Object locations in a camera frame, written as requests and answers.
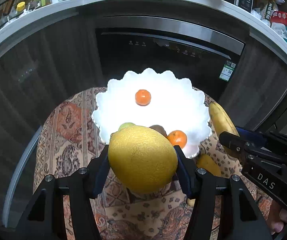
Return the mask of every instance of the orange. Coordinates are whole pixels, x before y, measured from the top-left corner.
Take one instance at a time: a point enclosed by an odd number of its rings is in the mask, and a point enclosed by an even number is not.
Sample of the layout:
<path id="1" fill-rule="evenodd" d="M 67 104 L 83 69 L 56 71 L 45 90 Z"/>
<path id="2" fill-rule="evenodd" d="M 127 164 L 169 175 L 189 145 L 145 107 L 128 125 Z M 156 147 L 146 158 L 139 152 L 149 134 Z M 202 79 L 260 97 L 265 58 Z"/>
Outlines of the orange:
<path id="1" fill-rule="evenodd" d="M 137 105 L 146 106 L 150 103 L 151 94 L 145 89 L 140 89 L 136 93 L 135 99 L 136 99 Z"/>
<path id="2" fill-rule="evenodd" d="M 181 149 L 183 149 L 187 143 L 187 135 L 180 130 L 172 131 L 170 134 L 168 134 L 167 139 L 173 146 L 179 145 Z"/>

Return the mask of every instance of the metal pin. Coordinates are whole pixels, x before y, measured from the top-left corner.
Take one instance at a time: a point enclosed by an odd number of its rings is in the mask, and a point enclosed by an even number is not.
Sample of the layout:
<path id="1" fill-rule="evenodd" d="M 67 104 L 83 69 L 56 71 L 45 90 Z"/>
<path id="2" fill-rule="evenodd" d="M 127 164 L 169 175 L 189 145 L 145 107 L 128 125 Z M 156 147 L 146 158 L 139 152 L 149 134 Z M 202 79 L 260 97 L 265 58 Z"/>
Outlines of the metal pin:
<path id="1" fill-rule="evenodd" d="M 201 174 L 201 175 L 204 175 L 204 174 L 207 173 L 207 171 L 206 171 L 204 168 L 199 168 L 199 169 L 197 169 L 197 172 L 198 172 L 199 174 Z"/>
<path id="2" fill-rule="evenodd" d="M 86 167 L 82 167 L 78 170 L 78 173 L 85 174 L 87 171 L 88 171 L 88 169 Z"/>
<path id="3" fill-rule="evenodd" d="M 240 177 L 239 177 L 237 174 L 233 174 L 232 179 L 233 179 L 234 181 L 239 181 L 239 180 L 240 180 Z"/>
<path id="4" fill-rule="evenodd" d="M 49 175 L 47 175 L 46 177 L 45 177 L 45 181 L 52 181 L 52 179 L 54 178 L 54 176 L 53 175 L 51 175 L 51 174 L 49 174 Z"/>

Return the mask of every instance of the countertop edge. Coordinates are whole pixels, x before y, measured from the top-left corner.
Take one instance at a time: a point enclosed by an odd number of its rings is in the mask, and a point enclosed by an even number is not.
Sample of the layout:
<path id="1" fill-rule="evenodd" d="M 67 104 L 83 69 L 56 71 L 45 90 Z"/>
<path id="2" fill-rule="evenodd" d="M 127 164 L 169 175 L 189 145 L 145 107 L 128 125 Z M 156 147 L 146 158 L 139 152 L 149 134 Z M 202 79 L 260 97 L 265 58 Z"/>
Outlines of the countertop edge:
<path id="1" fill-rule="evenodd" d="M 45 16 L 57 13 L 59 11 L 63 11 L 66 9 L 79 7 L 83 5 L 87 5 L 90 3 L 100 2 L 103 0 L 68 0 L 62 1 L 56 4 L 48 5 L 43 8 L 39 8 L 19 19 L 16 24 L 9 24 L 0 30 L 0 44 L 19 31 L 21 28 L 29 25 L 30 23 L 39 20 Z M 192 3 L 196 3 L 199 5 L 203 5 L 217 11 L 221 11 L 225 14 L 228 14 L 240 21 L 248 24 L 253 29 L 257 30 L 259 33 L 267 37 L 274 44 L 276 44 L 286 55 L 287 55 L 287 42 L 284 41 L 279 35 L 276 34 L 274 30 L 272 30 L 269 26 L 265 25 L 262 21 L 258 20 L 256 17 L 248 13 L 247 11 L 239 8 L 231 3 L 228 3 L 224 0 L 183 0 Z"/>

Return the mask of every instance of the round table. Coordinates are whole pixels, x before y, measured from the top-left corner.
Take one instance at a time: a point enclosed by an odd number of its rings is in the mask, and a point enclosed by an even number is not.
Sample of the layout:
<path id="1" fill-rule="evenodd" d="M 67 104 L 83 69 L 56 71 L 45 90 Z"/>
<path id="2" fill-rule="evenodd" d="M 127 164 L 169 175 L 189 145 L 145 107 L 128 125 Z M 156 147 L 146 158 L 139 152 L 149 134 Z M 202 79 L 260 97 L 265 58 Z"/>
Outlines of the round table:
<path id="1" fill-rule="evenodd" d="M 62 102 L 47 118 L 37 146 L 34 191 L 47 174 L 69 176 L 100 155 L 104 144 L 91 114 L 97 108 L 96 94 L 105 91 L 105 87 L 82 91 Z M 206 95 L 205 105 L 211 101 Z M 216 162 L 223 177 L 241 176 L 267 219 L 271 198 L 241 175 L 239 161 L 225 153 L 214 129 L 199 148 L 201 154 L 208 154 Z M 112 170 L 103 192 L 90 202 L 102 239 L 183 239 L 192 212 L 178 181 L 159 192 L 138 195 L 124 187 Z M 210 239 L 217 238 L 220 205 L 217 196 Z M 64 213 L 67 238 L 74 239 L 69 196 L 64 196 Z"/>

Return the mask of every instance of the tablecloth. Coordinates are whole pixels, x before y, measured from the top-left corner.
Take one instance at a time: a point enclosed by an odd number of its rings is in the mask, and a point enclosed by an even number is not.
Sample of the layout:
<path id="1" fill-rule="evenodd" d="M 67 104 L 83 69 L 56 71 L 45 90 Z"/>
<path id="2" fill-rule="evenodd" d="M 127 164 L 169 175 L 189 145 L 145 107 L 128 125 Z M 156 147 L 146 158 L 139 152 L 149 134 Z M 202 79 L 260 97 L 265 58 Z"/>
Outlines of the tablecloth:
<path id="1" fill-rule="evenodd" d="M 34 191 L 47 174 L 56 178 L 69 176 L 100 155 L 104 145 L 91 114 L 97 108 L 96 94 L 105 91 L 105 87 L 82 91 L 52 111 L 37 145 Z M 205 105 L 210 101 L 213 100 L 206 95 Z M 241 176 L 267 218 L 271 198 L 241 175 L 239 161 L 225 153 L 213 128 L 211 137 L 199 148 L 200 154 L 208 154 L 216 162 L 223 177 Z M 112 170 L 103 192 L 90 202 L 102 239 L 183 239 L 192 212 L 178 181 L 172 181 L 158 192 L 139 195 L 123 186 Z M 217 196 L 210 239 L 217 238 L 220 205 L 221 197 Z M 64 214 L 67 238 L 72 240 L 69 196 L 64 196 Z"/>

